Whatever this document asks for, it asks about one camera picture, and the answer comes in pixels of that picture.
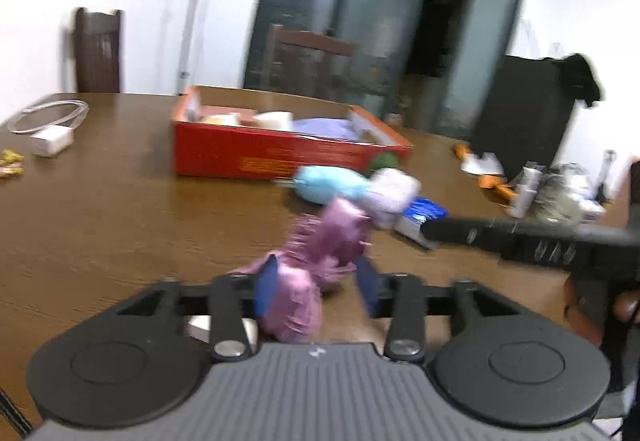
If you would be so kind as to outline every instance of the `white logo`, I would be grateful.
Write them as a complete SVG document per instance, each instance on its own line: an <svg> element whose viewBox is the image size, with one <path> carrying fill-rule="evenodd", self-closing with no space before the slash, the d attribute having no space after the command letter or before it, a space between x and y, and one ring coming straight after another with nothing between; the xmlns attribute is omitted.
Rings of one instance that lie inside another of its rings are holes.
<svg viewBox="0 0 640 441"><path fill-rule="evenodd" d="M309 355L313 356L314 358L320 358L321 356L324 356L326 354L326 350L323 349L322 347L316 347L315 349L311 349L309 351Z"/></svg>

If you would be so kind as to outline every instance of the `gray ribbed panel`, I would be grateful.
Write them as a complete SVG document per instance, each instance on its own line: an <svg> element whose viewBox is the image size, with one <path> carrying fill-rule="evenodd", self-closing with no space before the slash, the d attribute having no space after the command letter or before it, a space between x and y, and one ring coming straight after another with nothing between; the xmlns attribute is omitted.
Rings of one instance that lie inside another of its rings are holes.
<svg viewBox="0 0 640 441"><path fill-rule="evenodd" d="M250 360L214 366L193 396L155 421L111 431L83 431L47 421L30 439L607 441L609 437L588 423L557 432L484 425L444 401L421 369L383 360L370 344L265 344Z"/></svg>

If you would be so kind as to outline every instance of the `black circular cover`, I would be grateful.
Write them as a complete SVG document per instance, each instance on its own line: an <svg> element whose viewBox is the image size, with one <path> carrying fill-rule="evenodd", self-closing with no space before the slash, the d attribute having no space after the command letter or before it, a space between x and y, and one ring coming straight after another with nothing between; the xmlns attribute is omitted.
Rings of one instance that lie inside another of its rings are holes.
<svg viewBox="0 0 640 441"><path fill-rule="evenodd" d="M436 379L464 410L494 424L543 428L599 404L609 364L577 334L524 315L486 317L436 355Z"/></svg>
<svg viewBox="0 0 640 441"><path fill-rule="evenodd" d="M188 339L147 321L86 323L44 344L27 372L43 416L115 428L149 421L184 401L198 385L202 356Z"/></svg>

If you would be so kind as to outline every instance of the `blue and white package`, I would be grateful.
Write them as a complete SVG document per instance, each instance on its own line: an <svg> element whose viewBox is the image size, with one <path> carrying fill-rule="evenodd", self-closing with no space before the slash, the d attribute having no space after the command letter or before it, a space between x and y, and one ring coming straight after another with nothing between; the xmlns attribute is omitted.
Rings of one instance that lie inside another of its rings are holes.
<svg viewBox="0 0 640 441"><path fill-rule="evenodd" d="M339 166L302 166L296 172L293 183L300 197L319 205L326 205L337 195L357 201L369 187L366 177Z"/></svg>
<svg viewBox="0 0 640 441"><path fill-rule="evenodd" d="M420 233L420 227L427 219L437 221L444 219L449 212L433 201L424 197L414 199L396 223L396 231L424 247L433 249L438 246L435 241L427 241Z"/></svg>

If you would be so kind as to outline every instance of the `light blue plush toy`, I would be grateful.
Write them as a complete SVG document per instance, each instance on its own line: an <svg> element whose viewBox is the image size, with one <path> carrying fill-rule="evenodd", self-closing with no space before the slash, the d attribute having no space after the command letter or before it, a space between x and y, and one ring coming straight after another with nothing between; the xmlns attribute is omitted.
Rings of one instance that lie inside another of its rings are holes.
<svg viewBox="0 0 640 441"><path fill-rule="evenodd" d="M293 181L300 197L319 205L326 205L337 195L357 201L369 187L366 177L339 166L302 166Z"/></svg>

